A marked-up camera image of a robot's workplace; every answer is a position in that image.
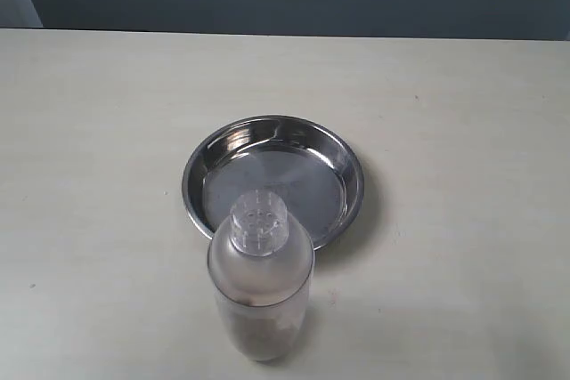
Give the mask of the round stainless steel tray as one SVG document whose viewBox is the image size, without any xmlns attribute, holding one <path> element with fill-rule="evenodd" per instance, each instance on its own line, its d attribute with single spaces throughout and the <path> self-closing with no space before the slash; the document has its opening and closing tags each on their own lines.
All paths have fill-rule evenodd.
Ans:
<svg viewBox="0 0 570 380">
<path fill-rule="evenodd" d="M 247 117 L 210 134 L 183 170 L 185 210 L 207 239 L 250 190 L 269 190 L 306 228 L 315 249 L 337 239 L 360 212 L 361 162 L 323 125 L 282 115 Z"/>
</svg>

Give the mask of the clear plastic shaker bottle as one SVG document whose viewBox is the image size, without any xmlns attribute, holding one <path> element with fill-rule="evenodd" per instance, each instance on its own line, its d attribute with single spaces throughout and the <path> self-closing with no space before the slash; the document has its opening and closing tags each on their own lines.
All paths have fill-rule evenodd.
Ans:
<svg viewBox="0 0 570 380">
<path fill-rule="evenodd" d="M 226 332 L 251 360 L 292 348 L 305 319 L 314 244 L 284 201 L 269 190 L 239 196 L 212 238 L 208 274 Z"/>
</svg>

